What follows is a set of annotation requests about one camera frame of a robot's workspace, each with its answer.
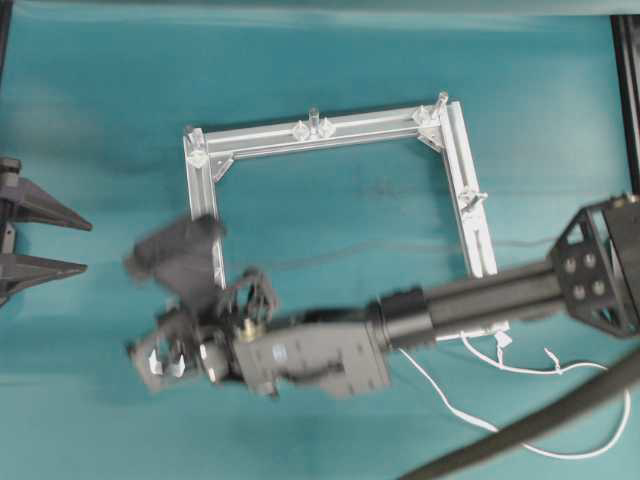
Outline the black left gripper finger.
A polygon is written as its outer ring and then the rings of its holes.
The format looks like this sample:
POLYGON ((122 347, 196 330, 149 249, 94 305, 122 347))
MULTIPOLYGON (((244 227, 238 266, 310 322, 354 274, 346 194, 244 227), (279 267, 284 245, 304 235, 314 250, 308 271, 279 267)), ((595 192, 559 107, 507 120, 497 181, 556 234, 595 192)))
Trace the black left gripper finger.
POLYGON ((16 293, 43 283, 84 273, 84 264, 15 253, 1 254, 1 305, 16 293))
POLYGON ((92 224, 30 179, 18 159, 1 158, 1 223, 41 223, 91 231, 92 224))

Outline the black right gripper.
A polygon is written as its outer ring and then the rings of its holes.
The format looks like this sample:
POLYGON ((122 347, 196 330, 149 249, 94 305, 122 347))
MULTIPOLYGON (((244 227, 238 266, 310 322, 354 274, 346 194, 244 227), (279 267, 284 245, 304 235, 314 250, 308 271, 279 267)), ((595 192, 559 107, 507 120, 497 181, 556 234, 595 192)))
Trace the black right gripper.
POLYGON ((200 311, 177 299, 156 316, 154 329, 126 344, 127 355, 153 393, 196 377, 231 383, 234 314, 234 298, 218 297, 200 311))

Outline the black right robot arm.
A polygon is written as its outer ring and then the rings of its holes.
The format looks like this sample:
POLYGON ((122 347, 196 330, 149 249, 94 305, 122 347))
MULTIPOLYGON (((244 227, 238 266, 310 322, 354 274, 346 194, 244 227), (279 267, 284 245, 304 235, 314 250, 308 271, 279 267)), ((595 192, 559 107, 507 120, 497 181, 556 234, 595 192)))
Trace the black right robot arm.
POLYGON ((581 208, 547 256, 483 278, 415 287, 361 307, 305 310, 276 318, 266 275, 247 270, 222 288, 212 247, 224 234, 213 216, 181 217, 137 242, 128 274, 178 300, 154 330, 128 344, 142 381, 158 392, 193 376, 275 396, 279 382, 336 397, 390 382, 386 357, 448 335, 507 320, 565 312, 617 338, 639 332, 639 199, 622 195, 581 208))

